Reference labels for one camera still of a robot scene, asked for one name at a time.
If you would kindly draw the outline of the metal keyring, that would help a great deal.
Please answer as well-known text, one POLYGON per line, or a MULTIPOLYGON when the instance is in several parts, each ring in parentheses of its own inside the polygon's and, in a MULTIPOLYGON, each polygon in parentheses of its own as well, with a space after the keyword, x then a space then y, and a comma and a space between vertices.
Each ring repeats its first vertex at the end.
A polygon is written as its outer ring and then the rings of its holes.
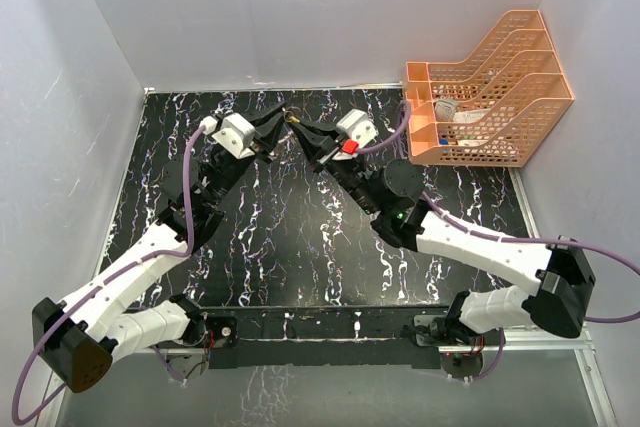
POLYGON ((303 116, 303 111, 302 111, 302 109, 301 109, 300 107, 298 107, 298 106, 293 106, 293 105, 287 106, 287 107, 284 109, 283 113, 284 113, 284 118, 285 118, 285 120, 286 120, 287 122, 289 122, 289 121, 288 121, 288 118, 289 118, 290 116, 295 116, 295 117, 297 117, 299 120, 300 120, 300 119, 302 118, 302 116, 303 116))

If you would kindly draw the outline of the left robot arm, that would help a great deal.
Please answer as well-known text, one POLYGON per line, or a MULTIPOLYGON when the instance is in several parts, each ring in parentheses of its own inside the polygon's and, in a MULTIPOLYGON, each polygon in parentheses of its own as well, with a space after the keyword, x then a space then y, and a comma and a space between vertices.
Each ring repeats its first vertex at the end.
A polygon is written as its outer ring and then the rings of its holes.
POLYGON ((218 206, 257 160, 269 162, 284 124, 284 103, 254 113, 204 118, 182 156, 165 165, 164 205, 138 241, 90 282, 32 310, 34 349, 74 393, 96 385, 112 364, 165 341, 200 343, 207 323, 178 297, 150 311, 131 304, 214 235, 218 206))

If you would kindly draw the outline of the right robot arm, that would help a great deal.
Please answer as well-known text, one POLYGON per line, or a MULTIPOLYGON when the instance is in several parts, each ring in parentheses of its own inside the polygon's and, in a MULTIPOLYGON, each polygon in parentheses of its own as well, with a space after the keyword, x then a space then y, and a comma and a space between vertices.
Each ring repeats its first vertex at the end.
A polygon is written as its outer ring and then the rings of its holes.
POLYGON ((411 326, 416 337, 466 344, 513 326, 536 326, 568 339, 580 336, 595 276, 571 240, 518 240, 450 220, 426 200, 422 171, 408 160, 377 167, 356 156, 352 140, 335 127, 294 118, 288 124, 314 170, 328 172, 373 215, 371 227, 384 242, 446 257, 508 282, 490 292, 458 293, 444 316, 411 326))

